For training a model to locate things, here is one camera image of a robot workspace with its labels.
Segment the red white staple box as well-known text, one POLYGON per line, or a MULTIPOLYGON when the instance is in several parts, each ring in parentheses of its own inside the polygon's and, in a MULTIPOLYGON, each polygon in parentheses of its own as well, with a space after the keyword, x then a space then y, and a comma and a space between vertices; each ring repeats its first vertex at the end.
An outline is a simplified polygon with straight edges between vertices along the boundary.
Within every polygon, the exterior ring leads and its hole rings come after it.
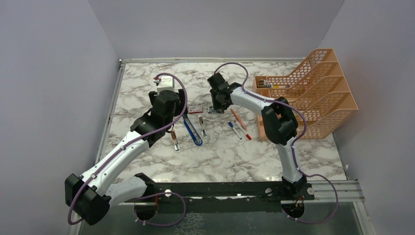
POLYGON ((189 114, 199 114, 203 112, 202 105, 194 105, 194 106, 188 106, 188 113, 189 114))

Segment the blue stapler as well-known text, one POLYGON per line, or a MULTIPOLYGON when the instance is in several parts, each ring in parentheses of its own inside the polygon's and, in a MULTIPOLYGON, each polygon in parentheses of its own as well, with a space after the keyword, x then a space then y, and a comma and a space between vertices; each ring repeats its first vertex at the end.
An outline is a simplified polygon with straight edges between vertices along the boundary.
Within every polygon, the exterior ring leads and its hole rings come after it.
POLYGON ((198 134, 195 127, 193 126, 190 119, 188 118, 187 114, 183 114, 183 121, 184 121, 184 126, 187 129, 187 131, 188 131, 191 139, 193 140, 194 144, 196 146, 201 146, 203 144, 203 140, 200 137, 200 135, 198 134))

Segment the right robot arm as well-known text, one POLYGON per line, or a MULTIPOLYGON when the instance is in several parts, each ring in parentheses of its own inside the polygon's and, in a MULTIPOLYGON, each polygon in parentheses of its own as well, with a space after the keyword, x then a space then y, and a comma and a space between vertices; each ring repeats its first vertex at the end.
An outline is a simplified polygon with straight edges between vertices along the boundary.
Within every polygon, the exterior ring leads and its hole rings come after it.
POLYGON ((277 145, 283 172, 283 195, 288 199, 299 196, 307 179, 300 171, 300 161, 296 156, 294 140, 298 122, 288 101, 283 97, 272 100, 251 93, 239 83, 229 84, 220 73, 215 73, 207 81, 216 110, 223 111, 231 105, 238 105, 262 117, 266 137, 277 145))

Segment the small pink stapler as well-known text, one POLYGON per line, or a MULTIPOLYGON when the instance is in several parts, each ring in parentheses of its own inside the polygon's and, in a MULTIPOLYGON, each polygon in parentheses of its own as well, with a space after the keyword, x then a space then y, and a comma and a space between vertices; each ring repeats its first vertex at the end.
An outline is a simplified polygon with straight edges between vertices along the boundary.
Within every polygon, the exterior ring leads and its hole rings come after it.
POLYGON ((174 131, 174 130, 172 130, 170 134, 171 134, 171 138, 172 138, 173 149, 174 149, 174 151, 175 151, 176 153, 179 153, 179 152, 180 152, 180 150, 181 150, 181 148, 180 148, 180 144, 179 144, 179 142, 178 142, 178 139, 177 139, 176 133, 175 133, 175 131, 174 131))

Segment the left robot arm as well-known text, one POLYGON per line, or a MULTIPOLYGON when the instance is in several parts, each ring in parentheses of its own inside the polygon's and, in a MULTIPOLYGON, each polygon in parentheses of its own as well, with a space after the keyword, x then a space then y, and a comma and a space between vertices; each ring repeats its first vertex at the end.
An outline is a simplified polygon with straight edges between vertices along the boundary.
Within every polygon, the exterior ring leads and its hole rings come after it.
POLYGON ((165 194, 156 191, 155 182, 143 173, 125 183, 113 183, 136 157, 164 137, 186 110, 187 92, 184 88, 152 92, 150 96, 152 108, 134 121, 125 137, 108 155, 80 176, 71 174, 65 179, 68 224, 85 221, 94 225, 120 203, 131 199, 148 201, 165 194))

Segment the grey staple strips tray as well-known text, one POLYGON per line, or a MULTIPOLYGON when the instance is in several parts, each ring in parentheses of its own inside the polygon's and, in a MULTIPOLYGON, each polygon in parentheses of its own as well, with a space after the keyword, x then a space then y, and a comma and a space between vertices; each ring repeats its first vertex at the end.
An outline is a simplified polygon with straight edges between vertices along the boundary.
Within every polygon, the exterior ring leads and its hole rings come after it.
POLYGON ((209 114, 215 114, 215 109, 210 107, 208 113, 209 114))

